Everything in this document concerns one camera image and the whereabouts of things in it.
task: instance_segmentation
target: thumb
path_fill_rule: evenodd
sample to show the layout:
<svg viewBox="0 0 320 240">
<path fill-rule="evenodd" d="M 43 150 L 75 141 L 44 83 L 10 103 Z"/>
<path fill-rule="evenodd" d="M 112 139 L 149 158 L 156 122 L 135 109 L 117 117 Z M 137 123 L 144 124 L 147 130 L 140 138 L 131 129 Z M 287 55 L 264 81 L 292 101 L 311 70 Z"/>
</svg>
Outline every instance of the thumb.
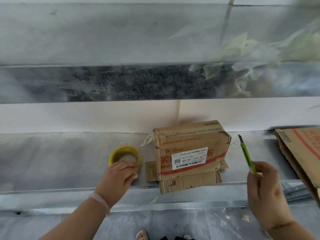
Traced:
<svg viewBox="0 0 320 240">
<path fill-rule="evenodd" d="M 259 197 L 259 182 L 253 173 L 248 174 L 247 178 L 248 201 L 257 201 Z"/>
<path fill-rule="evenodd" d="M 130 187 L 132 181 L 134 181 L 137 177 L 138 177 L 137 174 L 134 174 L 134 175 L 127 177 L 126 180 L 124 181 L 124 186 L 128 189 Z"/>
</svg>

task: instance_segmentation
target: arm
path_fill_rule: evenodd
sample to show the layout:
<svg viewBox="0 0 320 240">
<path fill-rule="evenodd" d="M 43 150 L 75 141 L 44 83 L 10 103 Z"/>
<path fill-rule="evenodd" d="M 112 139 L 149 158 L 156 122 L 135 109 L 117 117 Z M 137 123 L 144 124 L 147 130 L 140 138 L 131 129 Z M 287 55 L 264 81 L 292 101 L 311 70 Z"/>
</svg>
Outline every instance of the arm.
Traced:
<svg viewBox="0 0 320 240">
<path fill-rule="evenodd" d="M 286 198 L 279 185 L 278 171 L 270 164 L 254 162 L 259 181 L 248 174 L 248 201 L 261 227 L 274 240 L 317 240 L 308 230 L 294 221 Z"/>
<path fill-rule="evenodd" d="M 95 193 L 112 208 L 138 177 L 134 162 L 116 162 L 110 166 Z M 93 239 L 108 209 L 93 198 L 86 199 L 63 222 L 45 234 L 41 240 L 51 239 Z"/>
</svg>

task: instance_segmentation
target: tape roll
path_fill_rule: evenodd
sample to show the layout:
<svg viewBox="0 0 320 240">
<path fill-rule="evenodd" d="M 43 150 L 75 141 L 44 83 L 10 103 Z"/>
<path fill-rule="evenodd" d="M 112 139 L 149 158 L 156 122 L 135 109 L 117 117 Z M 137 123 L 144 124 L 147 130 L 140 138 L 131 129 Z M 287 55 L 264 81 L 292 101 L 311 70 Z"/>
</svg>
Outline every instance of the tape roll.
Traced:
<svg viewBox="0 0 320 240">
<path fill-rule="evenodd" d="M 137 171 L 141 166 L 141 155 L 138 151 L 137 148 L 135 148 L 134 146 L 130 146 L 130 145 L 123 145 L 117 149 L 115 149 L 113 151 L 113 153 L 111 153 L 110 157 L 109 157 L 109 166 L 113 165 L 115 162 L 117 162 L 119 160 L 119 158 L 123 155 L 123 154 L 133 154 L 137 160 Z"/>
</svg>

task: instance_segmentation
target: red stripe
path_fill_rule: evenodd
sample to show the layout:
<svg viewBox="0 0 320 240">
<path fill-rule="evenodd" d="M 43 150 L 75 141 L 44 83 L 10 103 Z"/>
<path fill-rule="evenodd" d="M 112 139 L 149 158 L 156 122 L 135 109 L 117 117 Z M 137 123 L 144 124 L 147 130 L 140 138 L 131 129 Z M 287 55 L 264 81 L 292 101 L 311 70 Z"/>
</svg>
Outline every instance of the red stripe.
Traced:
<svg viewBox="0 0 320 240">
<path fill-rule="evenodd" d="M 198 164 L 198 165 L 194 165 L 194 166 L 190 166 L 190 167 L 185 167 L 185 168 L 179 168 L 176 170 L 172 170 L 172 171 L 168 171 L 168 172 L 161 172 L 160 175 L 170 175 L 170 174 L 174 174 L 174 173 L 181 173 L 190 169 L 194 169 L 194 168 L 199 168 L 202 167 L 204 165 L 207 165 L 209 163 L 212 163 L 214 161 L 217 161 L 219 158 L 225 157 L 227 152 L 224 152 L 218 156 L 215 156 L 213 158 L 210 158 L 209 160 L 207 160 L 205 163 L 203 164 Z"/>
<path fill-rule="evenodd" d="M 298 133 L 296 129 L 292 129 L 293 133 L 299 138 L 299 140 L 302 142 L 302 144 L 308 148 L 308 150 L 315 155 L 316 158 L 320 160 L 320 155 L 304 140 L 304 138 Z"/>
</svg>

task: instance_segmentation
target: marble floor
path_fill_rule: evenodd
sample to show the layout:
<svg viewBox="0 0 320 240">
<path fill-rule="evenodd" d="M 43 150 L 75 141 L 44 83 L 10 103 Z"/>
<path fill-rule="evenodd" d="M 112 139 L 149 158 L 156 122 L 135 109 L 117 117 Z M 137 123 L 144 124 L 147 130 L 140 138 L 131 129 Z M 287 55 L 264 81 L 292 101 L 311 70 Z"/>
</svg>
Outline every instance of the marble floor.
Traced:
<svg viewBox="0 0 320 240">
<path fill-rule="evenodd" d="M 317 206 L 295 206 L 291 210 L 296 221 L 320 238 Z M 65 215 L 1 216 L 0 239 L 37 239 L 64 218 Z M 141 229 L 147 231 L 150 240 L 163 236 L 174 239 L 183 234 L 198 240 L 269 239 L 251 211 L 239 208 L 115 212 L 105 218 L 94 239 L 134 240 Z"/>
</svg>

